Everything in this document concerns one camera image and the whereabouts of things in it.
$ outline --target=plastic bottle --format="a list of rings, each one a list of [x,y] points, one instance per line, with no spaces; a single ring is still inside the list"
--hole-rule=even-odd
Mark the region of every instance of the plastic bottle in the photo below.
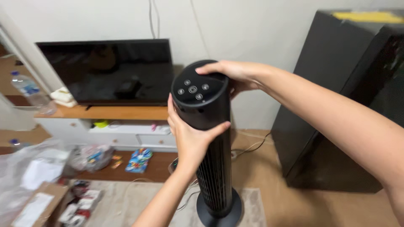
[[[10,143],[14,152],[21,150],[23,148],[23,145],[18,141],[18,139],[12,139],[10,140]]]
[[[11,72],[13,78],[11,84],[23,94],[26,99],[38,108],[41,114],[52,115],[57,107],[53,101],[42,94],[39,87],[29,77],[21,75],[18,71]]]

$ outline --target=tower fan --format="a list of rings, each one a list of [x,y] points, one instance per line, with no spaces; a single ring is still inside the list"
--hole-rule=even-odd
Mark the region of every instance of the tower fan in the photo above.
[[[229,78],[221,73],[199,75],[195,69],[213,60],[187,66],[171,86],[178,115],[191,127],[208,130],[230,121]],[[196,210],[206,227],[233,227],[241,216],[240,196],[231,186],[230,129],[209,145],[196,171],[200,193]]]

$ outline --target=black tv screen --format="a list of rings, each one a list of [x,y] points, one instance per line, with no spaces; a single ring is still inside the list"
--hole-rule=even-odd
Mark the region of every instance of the black tv screen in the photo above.
[[[81,105],[166,105],[168,39],[36,43]]]

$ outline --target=wall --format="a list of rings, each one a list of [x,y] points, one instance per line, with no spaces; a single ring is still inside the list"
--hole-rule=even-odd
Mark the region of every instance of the wall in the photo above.
[[[156,0],[173,61],[208,58],[189,0]],[[317,9],[404,7],[402,0],[194,0],[212,59],[256,61],[293,71]],[[39,41],[151,38],[147,0],[0,0],[0,22],[51,89],[62,83],[33,45]],[[232,103],[238,128],[269,129],[279,103],[261,91]]]
[[[0,130],[30,131],[36,126],[35,113],[32,107],[14,108],[0,93]]]

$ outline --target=yellow object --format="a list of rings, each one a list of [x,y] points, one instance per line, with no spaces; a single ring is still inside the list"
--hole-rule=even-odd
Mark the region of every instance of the yellow object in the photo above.
[[[94,125],[98,128],[105,128],[108,126],[108,120],[96,120]]]
[[[404,17],[391,12],[335,12],[332,14],[340,20],[374,23],[404,23]]]

